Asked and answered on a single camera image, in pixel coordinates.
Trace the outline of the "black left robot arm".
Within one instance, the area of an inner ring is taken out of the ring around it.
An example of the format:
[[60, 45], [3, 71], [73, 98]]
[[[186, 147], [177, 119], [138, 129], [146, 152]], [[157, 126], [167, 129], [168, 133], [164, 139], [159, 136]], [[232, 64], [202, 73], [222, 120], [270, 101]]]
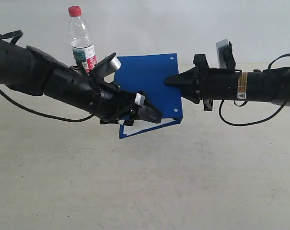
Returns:
[[0, 85], [31, 96], [48, 96], [98, 117], [101, 124], [162, 121], [162, 112], [145, 92], [127, 92], [116, 82], [105, 81], [120, 69], [116, 53], [86, 71], [79, 61], [67, 66], [38, 48], [18, 46], [22, 35], [20, 30], [0, 34]]

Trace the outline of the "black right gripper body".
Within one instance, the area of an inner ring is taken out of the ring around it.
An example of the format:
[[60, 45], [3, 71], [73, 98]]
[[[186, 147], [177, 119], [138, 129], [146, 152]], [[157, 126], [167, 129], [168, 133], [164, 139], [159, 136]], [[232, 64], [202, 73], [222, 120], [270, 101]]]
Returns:
[[206, 55], [194, 55], [197, 90], [203, 101], [204, 110], [213, 109], [214, 100], [237, 99], [238, 78], [241, 71], [238, 69], [211, 68]]

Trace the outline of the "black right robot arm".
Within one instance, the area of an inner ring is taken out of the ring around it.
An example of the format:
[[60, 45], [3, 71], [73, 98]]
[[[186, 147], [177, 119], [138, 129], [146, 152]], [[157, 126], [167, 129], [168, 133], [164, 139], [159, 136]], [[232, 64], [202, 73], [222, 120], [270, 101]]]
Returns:
[[290, 106], [290, 67], [243, 72], [209, 67], [204, 54], [196, 54], [194, 67], [169, 76], [164, 83], [181, 90], [181, 96], [212, 111], [214, 100], [268, 102]]

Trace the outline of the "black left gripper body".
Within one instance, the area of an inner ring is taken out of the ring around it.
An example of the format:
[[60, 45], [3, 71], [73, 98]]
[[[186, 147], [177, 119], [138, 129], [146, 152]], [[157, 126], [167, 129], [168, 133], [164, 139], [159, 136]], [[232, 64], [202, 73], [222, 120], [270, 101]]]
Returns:
[[100, 96], [94, 106], [94, 114], [100, 119], [101, 125], [119, 124], [120, 120], [125, 119], [129, 125], [134, 123], [144, 104], [143, 91], [127, 92], [114, 82], [107, 83], [104, 80], [95, 83], [95, 89], [100, 90]]

